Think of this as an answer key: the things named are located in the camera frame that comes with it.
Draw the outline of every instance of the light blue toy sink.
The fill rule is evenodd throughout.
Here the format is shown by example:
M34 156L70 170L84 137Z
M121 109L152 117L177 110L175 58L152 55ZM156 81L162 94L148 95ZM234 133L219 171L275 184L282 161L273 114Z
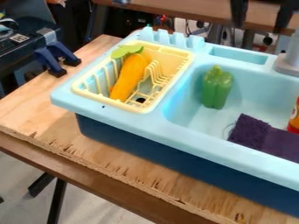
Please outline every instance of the light blue toy sink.
M128 112L72 92L75 79L104 60L118 45L135 39L196 54L195 61L151 112ZM186 39L179 33L153 32L149 27L118 45L55 89L52 103L99 123L299 191L299 164L226 141L241 113L276 128L286 128L299 95L299 79L275 72L272 66L276 56L207 44L202 38ZM200 77L213 65L234 76L232 92L221 110L205 108L200 102Z

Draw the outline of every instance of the orange carrot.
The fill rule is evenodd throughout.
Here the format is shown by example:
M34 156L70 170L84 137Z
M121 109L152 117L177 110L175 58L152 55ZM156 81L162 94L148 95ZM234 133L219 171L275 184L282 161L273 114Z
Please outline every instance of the orange carrot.
M122 65L121 74L111 91L110 98L125 102L143 77L147 65L147 60L140 53L130 55Z

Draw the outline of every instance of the red object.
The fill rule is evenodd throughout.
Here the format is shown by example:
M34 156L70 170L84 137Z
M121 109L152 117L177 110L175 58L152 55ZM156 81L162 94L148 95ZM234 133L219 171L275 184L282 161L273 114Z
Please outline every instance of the red object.
M167 17L166 17L165 15L162 15L162 16L161 16L161 21L162 21L162 22L165 22L166 20L167 20Z
M289 132L296 133L296 134L299 134L299 129L293 127L290 123L289 123L289 125L288 125L288 131L289 131Z

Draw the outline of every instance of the purple sponge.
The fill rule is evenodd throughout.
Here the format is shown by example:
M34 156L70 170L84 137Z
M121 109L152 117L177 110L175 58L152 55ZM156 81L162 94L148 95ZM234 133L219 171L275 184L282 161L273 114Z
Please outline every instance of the purple sponge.
M299 163L299 135L241 114L228 141Z

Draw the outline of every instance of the toy sink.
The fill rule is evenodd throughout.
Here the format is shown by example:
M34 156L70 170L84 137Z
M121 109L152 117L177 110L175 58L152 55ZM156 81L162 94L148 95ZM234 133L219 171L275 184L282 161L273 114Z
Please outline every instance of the toy sink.
M111 100L108 90L122 60L112 61L110 54L132 44L152 52L156 64L128 100ZM275 59L146 27L55 89L51 99L76 113L88 137L298 216L299 164L226 141L241 113L286 128L299 79L275 72ZM221 110L200 101L201 76L214 65L234 77Z

